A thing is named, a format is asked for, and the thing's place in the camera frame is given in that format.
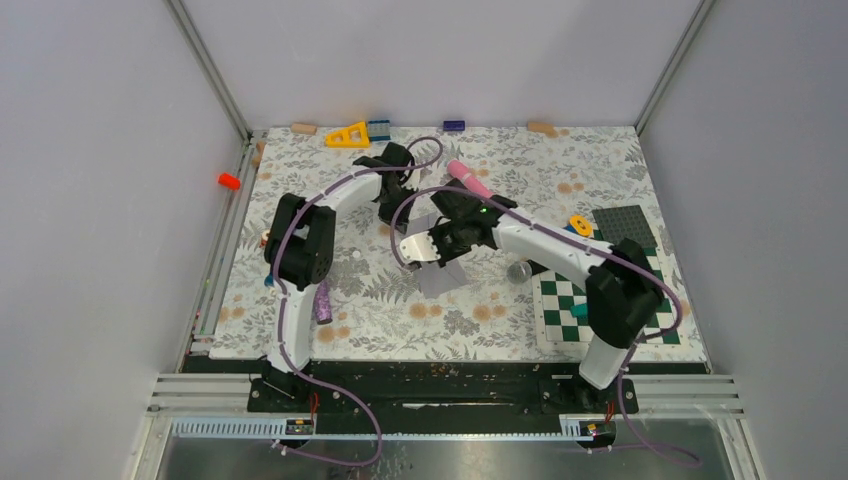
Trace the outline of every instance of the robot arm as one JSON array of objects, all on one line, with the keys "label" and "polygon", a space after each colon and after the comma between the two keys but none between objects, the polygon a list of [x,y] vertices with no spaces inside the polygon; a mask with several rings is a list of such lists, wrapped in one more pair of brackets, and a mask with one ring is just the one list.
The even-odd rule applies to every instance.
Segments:
[{"label": "robot arm", "polygon": [[[457,180],[448,185],[461,188]],[[636,272],[592,255],[588,249],[560,242],[544,234],[541,228],[561,232],[587,247],[650,271],[641,246],[631,240],[612,245],[572,234],[534,220],[528,212],[517,208],[515,202],[498,195],[490,200],[507,207],[520,219],[453,192],[438,192],[432,198],[449,220],[402,240],[401,257],[410,264],[437,262],[444,266],[470,252],[472,246],[486,245],[525,256],[566,277],[586,291],[589,326],[595,334],[580,363],[580,376],[599,390],[609,386],[636,337],[656,313],[662,293]]]},{"label": "robot arm", "polygon": [[[284,307],[281,307],[285,309],[286,318],[282,338],[289,358],[298,369],[309,362],[312,304],[318,284],[326,278],[333,263],[336,216],[347,215],[368,202],[379,202],[380,220],[389,223],[400,203],[415,193],[417,171],[403,177],[398,172],[371,169],[405,166],[411,161],[409,151],[395,143],[389,143],[379,157],[359,158],[348,174],[320,192],[323,198],[309,207],[295,227],[276,273],[288,292]],[[274,265],[280,243],[295,214],[305,204],[305,197],[293,194],[283,195],[277,204],[264,252],[265,261],[270,265]],[[406,231],[411,210],[410,203],[401,213],[398,229],[402,232]],[[275,368],[290,371],[279,348],[270,349],[268,360]]]}]

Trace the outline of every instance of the pink marker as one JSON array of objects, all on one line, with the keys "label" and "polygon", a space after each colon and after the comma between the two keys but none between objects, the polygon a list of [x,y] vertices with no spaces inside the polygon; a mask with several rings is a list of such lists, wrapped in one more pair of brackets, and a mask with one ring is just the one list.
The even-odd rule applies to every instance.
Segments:
[{"label": "pink marker", "polygon": [[453,176],[453,178],[459,179],[465,188],[471,190],[472,192],[482,195],[486,198],[492,198],[492,192],[483,185],[477,177],[471,173],[471,170],[465,166],[464,163],[460,162],[457,159],[453,159],[448,162],[448,173]]}]

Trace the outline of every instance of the yellow toy piece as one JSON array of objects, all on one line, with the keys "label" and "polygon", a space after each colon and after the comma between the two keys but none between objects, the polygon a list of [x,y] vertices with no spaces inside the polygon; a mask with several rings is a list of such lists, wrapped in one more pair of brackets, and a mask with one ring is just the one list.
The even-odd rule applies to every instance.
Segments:
[{"label": "yellow toy piece", "polygon": [[571,218],[568,219],[568,225],[574,229],[574,232],[577,235],[587,238],[592,236],[592,225],[589,223],[589,220],[586,220],[586,218],[581,215],[572,215]]},{"label": "yellow toy piece", "polygon": [[355,123],[325,137],[330,148],[366,148],[371,145],[365,122]]}]

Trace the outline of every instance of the floral tablecloth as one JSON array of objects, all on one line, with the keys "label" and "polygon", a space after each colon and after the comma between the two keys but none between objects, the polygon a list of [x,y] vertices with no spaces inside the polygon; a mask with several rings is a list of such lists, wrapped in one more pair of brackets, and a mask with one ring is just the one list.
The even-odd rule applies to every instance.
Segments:
[{"label": "floral tablecloth", "polygon": [[[241,231],[221,308],[213,358],[257,358],[271,347],[279,302],[263,281],[268,265],[259,240],[270,228],[279,197],[310,195],[348,171],[361,155],[379,155],[385,142],[367,149],[329,149],[324,135],[272,129]],[[670,284],[684,299],[681,345],[661,352],[640,348],[635,361],[705,361],[679,267],[662,221],[639,142],[632,127],[558,128],[549,134],[525,128],[392,128],[403,145],[423,135],[445,145],[438,164],[422,173],[421,186],[446,183],[445,165],[461,159],[494,192],[518,202],[538,219],[565,225],[571,215],[591,220],[595,208],[638,204],[659,233],[659,256],[672,272]],[[416,158],[432,158],[422,142]],[[436,211],[419,199],[411,218]],[[334,360],[579,361],[573,352],[545,354],[536,345],[531,283],[512,285],[507,267],[516,257],[486,247],[461,258],[470,283],[425,299],[413,275],[390,253],[389,229],[369,204],[337,219],[336,250],[329,274],[333,323],[312,327],[312,358]]]}]

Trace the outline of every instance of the white wall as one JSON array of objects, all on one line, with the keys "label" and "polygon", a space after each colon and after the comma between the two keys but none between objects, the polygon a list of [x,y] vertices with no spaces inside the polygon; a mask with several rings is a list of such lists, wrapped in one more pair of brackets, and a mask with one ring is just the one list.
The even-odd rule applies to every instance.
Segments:
[{"label": "white wall", "polygon": [[848,3],[719,2],[643,136],[769,478],[844,478]]},{"label": "white wall", "polygon": [[163,2],[2,2],[0,478],[119,478],[239,143]]},{"label": "white wall", "polygon": [[698,0],[187,0],[253,128],[634,124]]}]

